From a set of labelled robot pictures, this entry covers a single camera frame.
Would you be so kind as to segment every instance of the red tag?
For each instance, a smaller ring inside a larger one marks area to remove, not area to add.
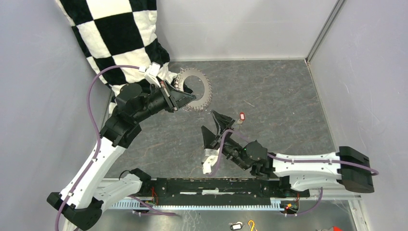
[[[245,114],[243,112],[240,113],[240,120],[242,120],[242,121],[245,120]]]

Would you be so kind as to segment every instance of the black end cap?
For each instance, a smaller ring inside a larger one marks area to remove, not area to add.
[[[149,174],[143,172],[140,168],[135,168],[134,170],[130,171],[129,173],[139,177],[139,179],[143,183],[146,183],[146,182],[148,182],[148,181],[150,181],[152,179],[152,177]]]
[[[337,153],[337,155],[342,161],[370,167],[370,159],[351,147],[339,147],[339,152]],[[355,193],[374,192],[374,185],[372,182],[372,175],[370,171],[350,165],[341,164],[340,173],[342,174],[342,179],[338,182],[344,185],[345,189],[347,189],[348,191]]]
[[[51,192],[47,197],[47,202],[56,210],[59,210],[63,203],[61,195],[58,192]],[[98,222],[102,216],[101,206],[103,201],[98,201],[92,198],[90,205],[87,208],[75,209],[68,205],[65,205],[62,214],[71,223],[76,225],[81,230],[89,230]]]

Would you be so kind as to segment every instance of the white wall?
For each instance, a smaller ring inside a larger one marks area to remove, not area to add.
[[[335,142],[380,171],[363,197],[373,231],[408,225],[407,12],[407,1],[347,1],[311,61]]]
[[[159,0],[172,60],[305,58],[336,0]]]
[[[46,198],[96,140],[85,100],[95,74],[52,0],[2,1],[0,31],[0,230],[52,230],[57,212]],[[94,87],[99,124],[109,92]]]

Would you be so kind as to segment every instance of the circular saw blade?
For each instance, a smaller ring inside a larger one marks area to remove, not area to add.
[[[208,108],[213,98],[213,90],[211,88],[210,80],[205,76],[203,72],[196,68],[186,68],[183,69],[174,80],[174,87],[177,90],[184,91],[183,84],[184,81],[191,76],[196,76],[201,80],[204,85],[203,96],[195,101],[190,102],[184,107],[186,111],[202,112]]]

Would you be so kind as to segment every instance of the black and white checkered fabric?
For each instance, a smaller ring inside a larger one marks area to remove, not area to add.
[[[56,0],[67,17],[78,43],[93,70],[113,65],[160,64],[159,77],[169,83],[170,56],[155,34],[156,0]],[[136,69],[113,69],[101,76],[115,96],[127,83],[144,80]]]

